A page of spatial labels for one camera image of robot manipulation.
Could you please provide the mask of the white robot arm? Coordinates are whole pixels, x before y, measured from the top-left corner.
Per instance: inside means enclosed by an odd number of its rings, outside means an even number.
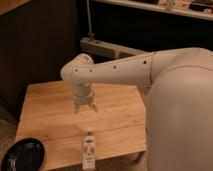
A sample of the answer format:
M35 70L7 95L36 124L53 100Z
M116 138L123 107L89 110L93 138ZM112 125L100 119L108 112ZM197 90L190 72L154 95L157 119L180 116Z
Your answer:
M82 53L60 71L76 107L93 83L135 85L145 100L147 171L213 171L213 51L161 50L96 64Z

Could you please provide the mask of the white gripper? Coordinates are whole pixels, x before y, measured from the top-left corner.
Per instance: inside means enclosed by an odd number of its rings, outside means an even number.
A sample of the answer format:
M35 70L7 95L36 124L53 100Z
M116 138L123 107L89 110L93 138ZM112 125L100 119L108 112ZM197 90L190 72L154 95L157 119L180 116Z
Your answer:
M89 105L95 112L98 112L97 107L94 102L94 92L91 91L89 94L80 95L76 92L73 93L74 100L74 112L78 113L81 105Z

